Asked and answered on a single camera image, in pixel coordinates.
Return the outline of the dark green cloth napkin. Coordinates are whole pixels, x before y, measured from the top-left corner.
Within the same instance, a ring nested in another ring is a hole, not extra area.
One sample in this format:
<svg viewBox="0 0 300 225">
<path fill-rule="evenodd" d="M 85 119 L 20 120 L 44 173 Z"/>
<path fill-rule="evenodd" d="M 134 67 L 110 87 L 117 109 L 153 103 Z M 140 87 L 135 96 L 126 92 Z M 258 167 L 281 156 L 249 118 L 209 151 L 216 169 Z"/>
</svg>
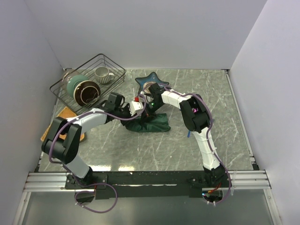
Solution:
<svg viewBox="0 0 300 225">
<path fill-rule="evenodd" d="M 134 120 L 121 121 L 121 123 L 127 130 L 137 133 L 157 133 L 171 130 L 166 113 L 159 113 L 154 117 L 147 117 L 145 120 L 137 117 Z"/>
</svg>

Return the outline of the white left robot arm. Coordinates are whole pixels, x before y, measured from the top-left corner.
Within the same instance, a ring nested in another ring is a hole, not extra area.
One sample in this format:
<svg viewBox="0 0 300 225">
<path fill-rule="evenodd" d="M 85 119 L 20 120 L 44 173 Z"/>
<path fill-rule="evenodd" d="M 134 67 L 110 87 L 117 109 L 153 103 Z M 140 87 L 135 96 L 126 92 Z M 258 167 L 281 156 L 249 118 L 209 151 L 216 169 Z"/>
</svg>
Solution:
<svg viewBox="0 0 300 225">
<path fill-rule="evenodd" d="M 133 103 L 122 106 L 124 96 L 111 93 L 100 108 L 93 108 L 81 115 L 64 119 L 54 118 L 44 139 L 41 150 L 48 155 L 49 161 L 61 165 L 75 176 L 76 183 L 89 188 L 95 181 L 93 170 L 79 156 L 79 144 L 82 134 L 114 119 L 122 122 L 133 120 L 136 109 Z"/>
</svg>

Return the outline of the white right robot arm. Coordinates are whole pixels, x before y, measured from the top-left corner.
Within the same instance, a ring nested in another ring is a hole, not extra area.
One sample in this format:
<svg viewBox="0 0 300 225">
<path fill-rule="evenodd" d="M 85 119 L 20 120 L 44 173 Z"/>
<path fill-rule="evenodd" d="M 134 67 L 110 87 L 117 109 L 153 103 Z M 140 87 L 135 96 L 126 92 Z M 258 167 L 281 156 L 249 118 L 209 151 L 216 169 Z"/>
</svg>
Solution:
<svg viewBox="0 0 300 225">
<path fill-rule="evenodd" d="M 218 155 L 210 133 L 213 124 L 212 115 L 200 95 L 179 93 L 158 83 L 148 84 L 146 88 L 148 89 L 147 95 L 152 100 L 146 104 L 142 117 L 154 117 L 155 111 L 163 105 L 178 108 L 186 128 L 194 135 L 198 143 L 204 169 L 211 171 L 219 167 L 220 162 L 217 159 Z"/>
</svg>

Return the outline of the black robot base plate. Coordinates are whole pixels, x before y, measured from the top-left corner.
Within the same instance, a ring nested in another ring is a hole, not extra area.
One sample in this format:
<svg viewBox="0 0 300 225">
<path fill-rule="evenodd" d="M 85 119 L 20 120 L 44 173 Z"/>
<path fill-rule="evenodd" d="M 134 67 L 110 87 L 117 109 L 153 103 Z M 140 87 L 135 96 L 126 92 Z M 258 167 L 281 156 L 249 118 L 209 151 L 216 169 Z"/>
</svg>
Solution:
<svg viewBox="0 0 300 225">
<path fill-rule="evenodd" d="M 90 184 L 82 184 L 67 175 L 66 190 L 91 191 L 95 199 L 114 197 L 173 197 L 201 198 L 203 189 L 227 188 L 231 185 L 226 173 L 217 175 L 205 171 L 133 171 L 94 172 Z"/>
</svg>

